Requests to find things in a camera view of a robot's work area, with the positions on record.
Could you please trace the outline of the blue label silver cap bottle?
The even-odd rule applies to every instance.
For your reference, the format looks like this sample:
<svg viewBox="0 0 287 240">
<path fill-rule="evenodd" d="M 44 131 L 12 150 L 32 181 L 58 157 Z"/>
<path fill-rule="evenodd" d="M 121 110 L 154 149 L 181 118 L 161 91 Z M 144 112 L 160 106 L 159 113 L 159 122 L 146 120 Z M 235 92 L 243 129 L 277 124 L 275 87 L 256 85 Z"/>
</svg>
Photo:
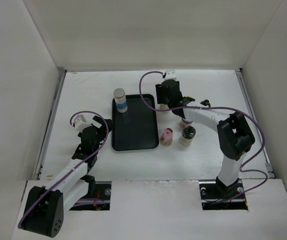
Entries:
<svg viewBox="0 0 287 240">
<path fill-rule="evenodd" d="M 125 113 L 128 110 L 126 93 L 123 88 L 116 88 L 113 92 L 116 109 L 119 113 Z"/>
</svg>

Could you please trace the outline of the black domed lid jar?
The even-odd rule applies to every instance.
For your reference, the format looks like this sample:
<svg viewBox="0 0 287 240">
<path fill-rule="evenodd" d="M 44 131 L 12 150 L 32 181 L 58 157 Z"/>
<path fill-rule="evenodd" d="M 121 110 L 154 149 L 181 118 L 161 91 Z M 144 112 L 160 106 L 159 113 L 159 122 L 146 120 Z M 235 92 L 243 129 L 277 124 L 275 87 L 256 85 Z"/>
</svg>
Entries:
<svg viewBox="0 0 287 240">
<path fill-rule="evenodd" d="M 190 146 L 194 137 L 196 136 L 196 129 L 188 125 L 186 126 L 181 133 L 181 136 L 179 137 L 179 143 L 183 146 Z"/>
</svg>

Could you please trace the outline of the pink cap shaker bottle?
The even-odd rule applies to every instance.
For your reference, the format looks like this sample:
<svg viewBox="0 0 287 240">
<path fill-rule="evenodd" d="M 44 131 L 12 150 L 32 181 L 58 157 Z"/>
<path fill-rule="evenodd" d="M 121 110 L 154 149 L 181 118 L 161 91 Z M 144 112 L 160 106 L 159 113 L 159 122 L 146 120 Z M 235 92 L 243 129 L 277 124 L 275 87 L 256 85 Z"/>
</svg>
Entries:
<svg viewBox="0 0 287 240">
<path fill-rule="evenodd" d="M 160 143 L 168 147 L 172 144 L 173 142 L 173 130 L 171 128 L 165 128 L 162 132 L 161 138 L 160 138 Z"/>
</svg>

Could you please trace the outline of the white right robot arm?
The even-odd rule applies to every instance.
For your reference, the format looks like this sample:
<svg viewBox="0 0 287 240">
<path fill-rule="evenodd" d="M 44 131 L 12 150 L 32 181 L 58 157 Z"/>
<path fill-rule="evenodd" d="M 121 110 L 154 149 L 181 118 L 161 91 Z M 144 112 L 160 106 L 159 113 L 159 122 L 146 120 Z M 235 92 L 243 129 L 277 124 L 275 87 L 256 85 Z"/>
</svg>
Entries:
<svg viewBox="0 0 287 240">
<path fill-rule="evenodd" d="M 226 114 L 219 112 L 219 107 L 194 104 L 195 99 L 183 96 L 180 83 L 174 79 L 156 84 L 155 89 L 158 104 L 167 105 L 185 122 L 201 124 L 217 133 L 223 161 L 215 180 L 215 192 L 219 197 L 227 198 L 237 186 L 244 157 L 255 143 L 254 134 L 246 120 L 248 115 L 240 110 Z"/>
</svg>

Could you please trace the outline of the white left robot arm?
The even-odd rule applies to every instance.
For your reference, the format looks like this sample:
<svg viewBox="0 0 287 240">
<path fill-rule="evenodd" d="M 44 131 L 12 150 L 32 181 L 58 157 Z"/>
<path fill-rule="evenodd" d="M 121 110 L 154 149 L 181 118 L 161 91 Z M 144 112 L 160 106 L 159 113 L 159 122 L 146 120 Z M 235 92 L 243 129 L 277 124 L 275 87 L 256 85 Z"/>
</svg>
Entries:
<svg viewBox="0 0 287 240">
<path fill-rule="evenodd" d="M 112 131 L 113 121 L 98 113 L 93 115 L 100 127 L 83 120 L 81 112 L 71 117 L 70 124 L 78 130 L 80 144 L 68 165 L 53 180 L 30 189 L 18 229 L 54 238 L 63 226 L 65 213 L 78 205 L 81 198 L 94 197 L 96 180 L 89 172 Z"/>
</svg>

